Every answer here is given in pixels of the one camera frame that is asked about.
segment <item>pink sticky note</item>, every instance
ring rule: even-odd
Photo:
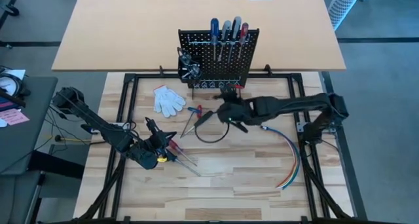
[[[17,109],[9,109],[0,112],[0,119],[3,119],[9,125],[15,125],[21,122],[26,122],[29,119]]]

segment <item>wooden table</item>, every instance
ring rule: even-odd
[[[345,69],[324,0],[78,0],[52,70],[177,69],[178,29],[235,16],[260,29],[251,69]]]
[[[123,73],[107,75],[99,114],[110,122],[115,121],[117,116],[123,76]],[[318,73],[306,72],[302,76],[307,95],[322,92]],[[181,84],[179,79],[140,79],[134,120],[142,138],[148,138],[150,134],[144,117],[154,119],[165,132],[177,131],[179,134],[189,118],[190,112],[185,109],[176,117],[168,119],[153,111],[153,89],[162,84],[185,97],[187,106],[201,103],[204,111],[207,111],[217,109],[222,103],[211,99],[218,90],[195,90],[192,101],[191,90]],[[248,79],[242,96],[250,98],[260,95],[288,98],[287,81]],[[310,116],[314,119],[318,114],[311,112]],[[221,126],[216,117],[212,119],[200,134],[206,138],[220,138],[225,126]],[[297,141],[292,114],[280,115],[266,122],[266,125]],[[233,127],[224,140],[214,144],[202,143],[193,134],[182,139],[175,137],[179,146],[198,164],[195,168],[202,177],[171,162],[160,163],[154,170],[144,170],[129,160],[126,163],[118,219],[125,215],[130,215],[132,220],[300,220],[302,215],[310,217],[302,169],[287,189],[275,189],[293,163],[285,140],[256,126],[249,126],[248,129],[249,133],[245,134]],[[323,138],[335,144],[332,136],[324,135]],[[352,215],[339,154],[325,143],[319,144],[317,148],[325,187],[342,209]],[[106,144],[91,146],[75,217],[87,210],[103,187],[109,149],[110,146]],[[319,207],[318,192],[315,189],[314,194]],[[112,198],[113,192],[109,195],[108,216]]]

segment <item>desk leg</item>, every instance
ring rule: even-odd
[[[32,152],[31,160],[27,168],[28,170],[52,172],[77,179],[81,179],[84,172],[84,166],[80,164],[59,159],[38,151]]]

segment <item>blue cable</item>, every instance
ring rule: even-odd
[[[299,168],[300,168],[300,156],[299,156],[299,152],[298,152],[298,150],[297,150],[297,146],[295,146],[295,144],[286,136],[286,135],[284,135],[282,132],[280,132],[280,131],[278,131],[278,130],[275,130],[275,129],[272,129],[272,128],[270,128],[270,127],[267,127],[267,126],[261,126],[261,128],[263,129],[263,130],[269,130],[269,131],[271,131],[271,132],[275,132],[275,133],[277,133],[277,134],[279,134],[280,136],[282,136],[283,138],[285,138],[290,144],[291,144],[291,146],[292,146],[292,148],[293,148],[293,150],[294,150],[294,152],[295,152],[295,154],[297,155],[297,169],[295,169],[295,172],[294,172],[294,174],[291,176],[291,179],[289,180],[289,182],[288,183],[286,183],[283,187],[282,187],[282,189],[284,190],[285,188],[287,188],[288,187],[288,185],[290,185],[293,181],[294,181],[294,179],[295,179],[295,177],[297,176],[297,174],[298,174],[298,172],[299,172]]]

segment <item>tool holder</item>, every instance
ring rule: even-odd
[[[218,40],[221,39],[221,31],[219,32]],[[215,49],[215,60],[213,58],[213,48],[211,44],[210,30],[202,31],[182,31],[179,29],[179,42],[183,50],[188,51],[193,60],[198,60],[202,76],[200,80],[182,81],[188,84],[188,88],[223,88],[227,84],[246,85],[247,75],[249,74],[253,53],[256,49],[257,38],[259,36],[259,29],[249,30],[247,33],[245,44],[242,47],[240,58],[238,53],[240,50],[240,37],[237,35],[234,40],[234,45],[230,44],[230,39],[223,48],[223,55],[221,61],[218,61],[218,56],[221,51],[221,41],[218,41]],[[228,54],[232,48],[230,63],[228,63]],[[178,65],[179,78],[187,73]]]

